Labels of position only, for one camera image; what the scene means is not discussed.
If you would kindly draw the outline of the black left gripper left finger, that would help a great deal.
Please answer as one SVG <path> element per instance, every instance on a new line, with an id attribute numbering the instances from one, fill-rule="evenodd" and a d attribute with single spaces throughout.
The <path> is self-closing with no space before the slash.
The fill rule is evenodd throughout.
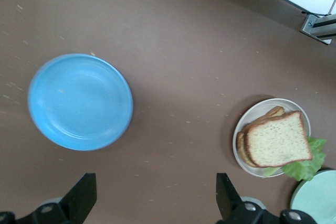
<path id="1" fill-rule="evenodd" d="M 86 173 L 59 202 L 43 204 L 19 219 L 3 211 L 1 223 L 84 223 L 96 201 L 96 175 Z"/>

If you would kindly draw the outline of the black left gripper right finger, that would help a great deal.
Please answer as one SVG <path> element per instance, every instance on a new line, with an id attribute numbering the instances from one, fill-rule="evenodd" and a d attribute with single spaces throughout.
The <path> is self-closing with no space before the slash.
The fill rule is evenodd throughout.
<path id="1" fill-rule="evenodd" d="M 226 173 L 216 175 L 216 202 L 222 216 L 218 223 L 316 223 L 300 210 L 283 210 L 275 216 L 252 201 L 243 201 Z"/>

